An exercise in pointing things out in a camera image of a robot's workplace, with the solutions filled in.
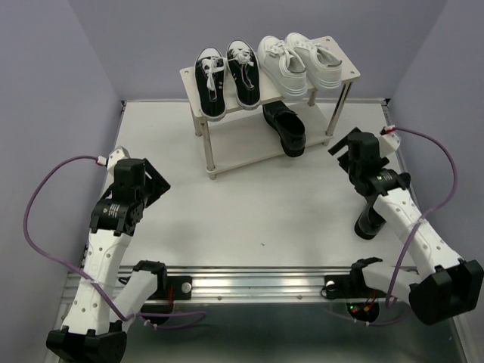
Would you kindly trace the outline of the black leather loafer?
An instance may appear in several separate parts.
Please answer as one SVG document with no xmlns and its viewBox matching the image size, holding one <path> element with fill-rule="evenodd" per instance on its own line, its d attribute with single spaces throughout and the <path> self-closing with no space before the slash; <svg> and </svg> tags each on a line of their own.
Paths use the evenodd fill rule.
<svg viewBox="0 0 484 363">
<path fill-rule="evenodd" d="M 397 174 L 392 169 L 383 169 L 375 175 L 357 178 L 355 190 L 366 200 L 366 206 L 355 223 L 355 233 L 365 240 L 371 240 L 377 236 L 385 225 L 385 219 L 374 209 L 374 203 L 378 196 L 386 196 L 389 191 L 397 188 L 408 189 L 411 176 L 407 172 Z"/>
<path fill-rule="evenodd" d="M 279 135 L 284 153 L 300 157 L 306 149 L 306 128 L 297 114 L 284 102 L 276 101 L 262 106 L 265 121 Z"/>
</svg>

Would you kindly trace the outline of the black canvas sneaker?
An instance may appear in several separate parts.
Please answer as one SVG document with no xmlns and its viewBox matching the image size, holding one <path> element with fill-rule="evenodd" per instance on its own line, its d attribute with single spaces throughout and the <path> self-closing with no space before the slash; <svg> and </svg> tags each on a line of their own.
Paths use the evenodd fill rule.
<svg viewBox="0 0 484 363">
<path fill-rule="evenodd" d="M 244 41 L 234 40 L 227 49 L 228 69 L 235 84 L 237 104 L 244 110 L 260 105 L 259 64 L 254 50 Z"/>
<path fill-rule="evenodd" d="M 226 70 L 226 59 L 216 48 L 203 49 L 195 61 L 194 77 L 200 100 L 200 112 L 209 121 L 217 122 L 226 114 Z"/>
</svg>

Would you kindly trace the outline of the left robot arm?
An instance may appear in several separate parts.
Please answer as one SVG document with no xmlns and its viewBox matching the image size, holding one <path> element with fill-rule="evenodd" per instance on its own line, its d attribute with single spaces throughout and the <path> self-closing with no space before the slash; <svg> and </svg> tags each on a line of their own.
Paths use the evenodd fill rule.
<svg viewBox="0 0 484 363">
<path fill-rule="evenodd" d="M 127 331 L 149 297 L 168 289 L 166 266 L 140 261 L 127 285 L 114 296 L 123 256 L 144 210 L 170 189 L 146 159 L 111 160 L 113 183 L 95 205 L 88 249 L 74 301 L 60 329 L 46 346 L 65 362 L 119 362 Z"/>
</svg>

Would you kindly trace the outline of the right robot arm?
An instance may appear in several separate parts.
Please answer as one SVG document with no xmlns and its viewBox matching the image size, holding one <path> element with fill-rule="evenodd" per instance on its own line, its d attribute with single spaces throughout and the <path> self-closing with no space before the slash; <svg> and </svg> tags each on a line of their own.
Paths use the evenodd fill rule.
<svg viewBox="0 0 484 363">
<path fill-rule="evenodd" d="M 400 301 L 425 325 L 433 325 L 474 310 L 483 283 L 483 268 L 454 251 L 428 220 L 455 195 L 421 212 L 410 192 L 411 176 L 388 168 L 388 156 L 400 145 L 399 128 L 384 127 L 379 135 L 354 128 L 328 152 L 337 161 L 366 205 L 355 222 L 355 233 L 371 240 L 384 226 L 402 242 L 402 251 L 390 265 L 379 257 L 359 259 L 344 275 L 328 275 L 321 295 L 327 299 L 364 298 L 366 303 L 347 309 L 352 319 L 375 325 L 373 304 L 378 298 L 386 307 Z"/>
</svg>

